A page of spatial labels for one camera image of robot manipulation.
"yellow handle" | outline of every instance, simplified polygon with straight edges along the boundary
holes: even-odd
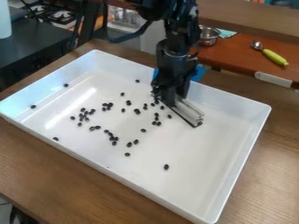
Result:
[[[289,65],[289,63],[282,56],[278,55],[277,53],[272,52],[268,49],[264,49],[262,51],[267,55],[267,57],[269,57],[276,64],[278,64],[280,66],[284,66],[284,67]]]

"floor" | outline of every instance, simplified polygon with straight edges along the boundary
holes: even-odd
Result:
[[[8,203],[6,200],[0,198],[0,224],[10,223],[11,204],[6,205],[6,203]]]

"wire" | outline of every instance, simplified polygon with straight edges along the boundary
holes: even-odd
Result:
[[[27,8],[27,10],[34,16],[34,18],[35,18],[35,19],[38,21],[38,23],[39,23],[37,14],[35,14],[35,12],[30,8],[29,4],[27,4],[24,0],[20,0],[20,2],[21,2],[22,4],[24,4],[24,6]]]

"spoon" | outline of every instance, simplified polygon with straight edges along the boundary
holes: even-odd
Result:
[[[264,49],[264,46],[259,41],[254,40],[251,43],[251,47],[253,47],[255,50],[262,51],[268,58],[280,66],[286,67],[289,65],[289,63],[282,56],[268,49]]]

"black cable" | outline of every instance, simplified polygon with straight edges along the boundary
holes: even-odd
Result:
[[[35,14],[35,12],[30,8],[29,4],[27,4],[24,0],[20,0],[20,2],[21,2],[22,4],[24,4],[24,6],[27,8],[27,10],[34,16],[34,18],[35,18],[35,19],[38,21],[38,23],[39,23],[37,14]]]
[[[129,40],[129,39],[133,39],[136,37],[139,37],[141,35],[143,35],[146,30],[149,28],[149,26],[153,23],[153,21],[146,21],[146,23],[140,27],[140,29],[136,32],[121,36],[119,38],[110,38],[108,36],[108,32],[107,32],[107,27],[108,27],[108,3],[107,0],[103,0],[103,26],[101,27],[101,29],[103,30],[103,38],[105,38],[106,40],[108,40],[111,43],[121,43],[123,41]]]

